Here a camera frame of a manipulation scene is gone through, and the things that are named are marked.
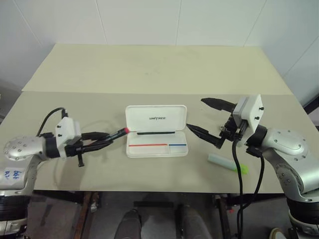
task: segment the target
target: red line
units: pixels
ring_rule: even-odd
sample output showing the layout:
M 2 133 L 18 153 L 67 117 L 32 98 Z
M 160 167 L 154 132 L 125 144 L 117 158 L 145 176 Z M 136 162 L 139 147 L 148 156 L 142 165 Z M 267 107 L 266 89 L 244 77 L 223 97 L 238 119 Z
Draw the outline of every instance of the red line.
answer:
M 129 144 L 129 147 L 137 146 L 167 146 L 167 143 L 155 143 L 155 144 Z

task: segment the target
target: marker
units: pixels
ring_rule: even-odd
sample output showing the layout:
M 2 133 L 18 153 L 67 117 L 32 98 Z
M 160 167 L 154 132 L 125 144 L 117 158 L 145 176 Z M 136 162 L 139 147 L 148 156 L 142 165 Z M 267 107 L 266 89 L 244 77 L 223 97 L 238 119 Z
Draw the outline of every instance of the marker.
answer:
M 145 134 L 172 134 L 175 132 L 138 132 L 138 135 L 145 135 Z
M 224 168 L 227 168 L 229 170 L 235 171 L 237 172 L 237 167 L 236 167 L 236 163 L 228 158 L 225 158 L 223 156 L 220 156 L 218 154 L 215 153 L 210 153 L 208 156 L 208 161 L 218 164 Z M 248 174 L 249 169 L 246 165 L 244 164 L 240 164 L 240 171 L 242 174 Z
M 130 132 L 130 130 L 126 127 L 126 128 L 123 128 L 123 129 L 120 129 L 119 131 L 117 131 L 116 133 L 114 134 L 111 134 L 109 135 L 106 140 L 114 140 L 114 139 L 117 139 L 119 137 L 122 137 L 126 134 L 128 134 Z

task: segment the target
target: gray trousers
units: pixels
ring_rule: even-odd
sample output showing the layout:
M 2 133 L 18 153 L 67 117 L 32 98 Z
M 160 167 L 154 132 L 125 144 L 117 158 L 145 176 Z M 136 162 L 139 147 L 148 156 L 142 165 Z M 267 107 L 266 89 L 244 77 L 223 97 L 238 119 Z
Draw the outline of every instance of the gray trousers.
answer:
M 125 213 L 114 239 L 141 239 L 141 228 L 139 213 L 132 209 Z M 193 208 L 182 208 L 182 229 L 185 239 L 212 239 L 205 222 Z

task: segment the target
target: person's leg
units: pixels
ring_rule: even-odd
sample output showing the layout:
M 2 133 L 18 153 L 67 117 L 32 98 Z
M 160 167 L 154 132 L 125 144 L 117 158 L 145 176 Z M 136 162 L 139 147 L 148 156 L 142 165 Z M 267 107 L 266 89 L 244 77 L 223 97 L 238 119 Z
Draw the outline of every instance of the person's leg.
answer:
M 181 216 L 185 239 L 212 239 L 203 218 L 194 208 L 183 207 Z
M 269 239 L 287 239 L 279 228 L 272 229 Z
M 137 210 L 132 209 L 125 213 L 114 239 L 141 239 L 141 220 Z

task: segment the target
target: black cable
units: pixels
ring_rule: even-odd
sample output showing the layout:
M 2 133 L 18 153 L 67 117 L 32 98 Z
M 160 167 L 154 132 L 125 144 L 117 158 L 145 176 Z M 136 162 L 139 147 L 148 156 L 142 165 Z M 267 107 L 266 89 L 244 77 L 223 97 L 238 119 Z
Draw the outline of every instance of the black cable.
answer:
M 51 111 L 50 113 L 48 113 L 48 115 L 44 118 L 44 120 L 43 120 L 43 122 L 42 122 L 42 124 L 41 124 L 41 126 L 40 126 L 40 129 L 39 129 L 38 133 L 36 134 L 36 136 L 40 136 L 41 131 L 43 130 L 43 127 L 44 127 L 46 121 L 49 119 L 49 117 L 50 117 L 52 114 L 54 114 L 54 113 L 57 112 L 57 111 L 62 111 L 62 118 L 63 118 L 64 116 L 67 116 L 66 110 L 65 110 L 65 108 L 63 108 L 63 107 L 58 107 L 58 108 L 52 110 L 52 111 Z
M 261 155 L 260 156 L 260 162 L 261 162 L 261 166 L 260 166 L 260 173 L 259 173 L 259 178 L 258 178 L 258 182 L 257 182 L 257 186 L 255 189 L 254 194 L 252 195 L 250 201 L 248 203 L 246 203 L 242 209 L 239 209 L 239 211 L 237 212 L 237 221 L 239 221 L 240 215 L 243 213 L 244 209 L 247 208 L 250 204 L 252 204 L 252 202 L 255 200 L 260 186 L 261 186 L 261 182 L 263 181 L 263 177 L 264 177 L 264 171 L 265 171 L 265 159 L 264 157 Z
M 241 169 L 240 169 L 240 164 L 237 158 L 237 153 L 236 153 L 236 146 L 238 143 L 238 139 L 235 139 L 232 144 L 232 154 L 233 158 L 236 164 L 237 168 L 237 173 L 238 173 L 238 180 L 239 180 L 239 201 L 240 201 L 240 220 L 237 219 L 237 234 L 238 234 L 238 239 L 242 238 L 242 229 L 243 229 L 243 221 L 244 221 L 244 216 L 242 213 L 243 210 L 243 179 L 241 176 Z

